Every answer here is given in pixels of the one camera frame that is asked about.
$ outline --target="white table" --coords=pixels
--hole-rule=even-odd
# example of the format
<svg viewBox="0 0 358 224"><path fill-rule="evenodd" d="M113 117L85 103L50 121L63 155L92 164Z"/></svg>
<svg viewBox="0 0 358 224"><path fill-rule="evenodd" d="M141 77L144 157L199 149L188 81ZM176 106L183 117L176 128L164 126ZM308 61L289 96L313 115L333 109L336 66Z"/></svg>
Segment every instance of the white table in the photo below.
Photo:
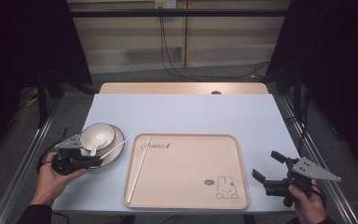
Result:
<svg viewBox="0 0 358 224"><path fill-rule="evenodd" d="M282 197L270 197L252 178L252 169L267 179L286 177L284 164L270 157L272 150L297 158L295 145L270 94L96 94L84 127L106 122L127 138L140 133L231 134L238 140L248 183L250 203L234 212L294 211ZM64 212L109 213L233 213L227 210L129 208L123 202L133 139L112 163L73 181L56 199L53 209Z"/></svg>

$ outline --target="bunny cartoon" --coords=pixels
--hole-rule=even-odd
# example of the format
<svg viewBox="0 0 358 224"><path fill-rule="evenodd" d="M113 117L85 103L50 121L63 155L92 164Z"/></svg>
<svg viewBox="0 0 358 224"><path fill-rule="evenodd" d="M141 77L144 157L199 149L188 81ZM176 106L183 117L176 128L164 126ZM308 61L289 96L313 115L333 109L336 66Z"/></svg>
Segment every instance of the bunny cartoon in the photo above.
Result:
<svg viewBox="0 0 358 224"><path fill-rule="evenodd" d="M217 178L217 194L216 198L221 199L238 199L237 189L231 176L219 176Z"/></svg>

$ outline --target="human hand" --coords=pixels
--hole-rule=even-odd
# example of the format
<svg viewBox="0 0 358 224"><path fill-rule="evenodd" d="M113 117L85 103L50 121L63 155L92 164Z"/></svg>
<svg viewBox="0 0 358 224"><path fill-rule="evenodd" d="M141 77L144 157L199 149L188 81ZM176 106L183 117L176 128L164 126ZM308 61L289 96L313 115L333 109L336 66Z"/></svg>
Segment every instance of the human hand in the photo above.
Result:
<svg viewBox="0 0 358 224"><path fill-rule="evenodd" d="M40 167L36 192L31 204L45 204L52 206L54 200L60 196L69 182L87 172L86 169L81 169L69 175L59 175L51 168L51 163L49 162L53 160L55 154L55 152L49 153L46 157L47 163L44 163Z"/></svg>
<svg viewBox="0 0 358 224"><path fill-rule="evenodd" d="M315 186L312 186L312 189L319 192L318 188ZM289 191L295 198L297 198L295 201L295 208L298 220L301 224L316 224L326 219L324 204L321 197L312 193L312 195L307 198L301 189L298 189L293 185L289 186Z"/></svg>

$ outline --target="chopstick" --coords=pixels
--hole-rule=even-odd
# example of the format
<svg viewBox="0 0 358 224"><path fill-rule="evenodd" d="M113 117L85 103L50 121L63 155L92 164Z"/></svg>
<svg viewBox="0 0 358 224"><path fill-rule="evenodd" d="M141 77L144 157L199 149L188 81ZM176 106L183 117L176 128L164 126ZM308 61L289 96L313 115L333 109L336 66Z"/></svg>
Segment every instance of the chopstick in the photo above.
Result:
<svg viewBox="0 0 358 224"><path fill-rule="evenodd" d="M139 173L141 173L141 169L142 169L142 165L144 164L147 149L149 148L150 138L151 138L151 136L149 136L149 139L147 140L146 149L145 149L144 155L141 160L141 165L139 166L138 172L136 173L135 181L133 182L131 193L130 193L130 198L127 200L127 203L131 202L132 194L133 194L133 191L135 190L136 182L138 182Z"/></svg>
<svg viewBox="0 0 358 224"><path fill-rule="evenodd" d="M118 148L119 146L123 145L125 142L127 142L127 140L129 140L130 138L132 138L135 134L131 135L130 137L128 137L126 140L122 141L120 144L118 144L116 147L112 148L110 151L106 152L103 156L101 156L101 160L103 158L105 158L107 155L109 155L109 153L113 152L116 148Z"/></svg>

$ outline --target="cable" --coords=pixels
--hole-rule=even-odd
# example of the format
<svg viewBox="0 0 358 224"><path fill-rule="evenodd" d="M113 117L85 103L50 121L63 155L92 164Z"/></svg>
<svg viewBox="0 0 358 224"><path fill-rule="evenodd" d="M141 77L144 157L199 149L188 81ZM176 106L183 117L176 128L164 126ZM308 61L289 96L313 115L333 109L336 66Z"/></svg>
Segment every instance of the cable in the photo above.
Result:
<svg viewBox="0 0 358 224"><path fill-rule="evenodd" d="M159 23L160 23L160 33L161 33L161 60L162 60L162 65L164 66L164 69L172 76L174 77L186 77L186 78L189 78L189 79L192 79L194 81L198 81L198 82L201 82L200 80L196 79L196 77L206 77L206 78L240 78L240 77L248 77L250 76L251 74L256 74L256 72L262 68L265 64L268 64L268 62L261 62L261 63L257 63L255 64L255 67L254 67L254 70L250 73L247 73L245 75L240 75L240 76L236 76L236 77L217 77L217 76L197 76L197 75L193 75L193 76L184 76L182 75L180 72L178 72L175 67L173 66L172 64L172 61L171 61L171 57L170 57L170 53L168 52L168 45L167 45L167 40L166 40L166 37L165 37L165 25L164 25L164 19L162 17L159 18ZM168 70L168 68L165 66L165 62L164 62L164 49L167 53L167 56L168 56L168 61L172 67L172 69L175 71L175 73L177 74L173 74L172 72L170 72Z"/></svg>
<svg viewBox="0 0 358 224"><path fill-rule="evenodd" d="M28 103L27 103L26 105L20 105L20 106L18 106L17 109L19 110L19 109L21 109L21 108L23 108L23 107L30 107L30 106L32 106L32 105L33 105L34 103L36 103L36 101L37 101L37 95L38 95L37 90L35 90L35 91L34 91L34 94L32 95L31 99L28 101Z"/></svg>
<svg viewBox="0 0 358 224"><path fill-rule="evenodd" d="M324 207L326 207L326 195L324 194L324 191L314 184L312 184L312 186L317 188L320 192L318 192L315 189L310 189L310 191L312 191L314 194L318 195L322 199L322 203L324 204Z"/></svg>
<svg viewBox="0 0 358 224"><path fill-rule="evenodd" d="M167 71L170 75L174 76L174 77L186 77L186 78L189 78L191 80L194 80L194 81L198 81L200 82L200 80L197 80L193 77L187 77L187 76L184 76L182 75L181 73L179 73L175 67L173 66L172 64L172 61L171 61L171 57L170 57L170 53L168 52L168 46L167 46L167 39L165 38L165 25L164 25L164 19L162 17L159 18L159 25L160 25L160 32L161 32L161 60L162 60L162 65L164 66L165 68L165 71ZM165 51L167 53L167 56L168 56L168 61L170 62L170 65L172 67L172 69L178 74L178 75L175 75L173 73L171 73L168 68L165 66L165 62L164 62L164 45L165 45Z"/></svg>
<svg viewBox="0 0 358 224"><path fill-rule="evenodd" d="M295 120L296 120L296 116L292 116L292 117L283 119L284 124L286 124L286 127L289 127L289 125L292 124L293 121L295 121Z"/></svg>
<svg viewBox="0 0 358 224"><path fill-rule="evenodd" d="M35 97L32 97L26 105L19 105L17 106L17 111L24 108L24 107L31 107L32 105L34 105L36 102L37 102L37 94Z"/></svg>
<svg viewBox="0 0 358 224"><path fill-rule="evenodd" d="M269 63L269 62L257 63L257 64L255 65L255 69L254 69L252 72L247 73L247 74L244 74L244 75L236 76L236 77L216 77L216 76L206 76L206 77L211 77L211 78L227 78L227 79L240 78L240 77L248 77L248 76L250 76L251 74L253 74L254 72L256 72L258 69L260 69L264 64L267 64L267 63ZM205 77L205 76L187 76L187 77Z"/></svg>
<svg viewBox="0 0 358 224"><path fill-rule="evenodd" d="M25 95L27 92L29 92L29 91L31 91L31 90L33 90L33 89L34 89L34 87L28 88L28 90L21 92L21 93L20 93L20 96Z"/></svg>
<svg viewBox="0 0 358 224"><path fill-rule="evenodd" d="M60 216L60 217L66 218L66 224L70 224L70 223L71 223L71 219L70 219L67 215L64 215L63 213L59 213L59 212L53 212L53 214L56 215L56 216Z"/></svg>
<svg viewBox="0 0 358 224"><path fill-rule="evenodd" d="M59 144L61 141L57 141L56 143L54 143L53 145L47 147L42 155L40 156L39 158L39 161L37 162L37 165L36 165L36 171L37 171L37 174L39 175L39 171L40 171L40 167L43 165L43 164L46 164L46 163L51 163L51 161L48 161L48 162L42 162L43 158L45 158L46 154L48 154L48 152L53 148L55 147L57 144Z"/></svg>
<svg viewBox="0 0 358 224"><path fill-rule="evenodd" d="M301 157L302 153L301 153L301 149L302 149L302 142L304 140L304 137L305 137L305 131L307 129L307 121L308 121L308 108L310 106L310 92L307 91L306 95L305 95L305 99L304 99L304 104L303 104L303 109L302 109L302 112L301 114L304 113L304 121L303 121L303 128L301 130L301 137L300 137L300 140L299 140L299 143L298 143L298 155Z"/></svg>
<svg viewBox="0 0 358 224"><path fill-rule="evenodd" d="M166 223L167 221L173 219L173 218L176 218L176 216L171 216L171 217L168 217L167 219L163 220L162 222L160 222L161 224L164 224Z"/></svg>

